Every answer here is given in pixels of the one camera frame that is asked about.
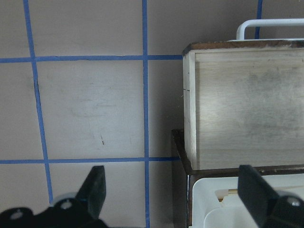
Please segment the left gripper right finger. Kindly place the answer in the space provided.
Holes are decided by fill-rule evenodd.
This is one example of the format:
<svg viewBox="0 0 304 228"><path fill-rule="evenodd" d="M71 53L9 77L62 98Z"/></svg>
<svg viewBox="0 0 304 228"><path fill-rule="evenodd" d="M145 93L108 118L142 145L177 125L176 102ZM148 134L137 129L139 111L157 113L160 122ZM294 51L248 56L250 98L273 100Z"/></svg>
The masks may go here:
<svg viewBox="0 0 304 228"><path fill-rule="evenodd" d="M304 200L288 191L276 191L250 165L238 169L237 191L260 228L302 228Z"/></svg>

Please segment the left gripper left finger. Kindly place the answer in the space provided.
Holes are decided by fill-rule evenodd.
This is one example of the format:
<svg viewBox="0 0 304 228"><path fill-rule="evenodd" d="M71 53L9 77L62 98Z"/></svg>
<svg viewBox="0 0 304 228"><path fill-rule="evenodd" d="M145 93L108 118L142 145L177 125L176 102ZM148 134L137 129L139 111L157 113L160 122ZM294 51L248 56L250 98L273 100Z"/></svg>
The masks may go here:
<svg viewBox="0 0 304 228"><path fill-rule="evenodd" d="M106 198L105 168L93 166L76 194L76 199L93 219L98 219Z"/></svg>

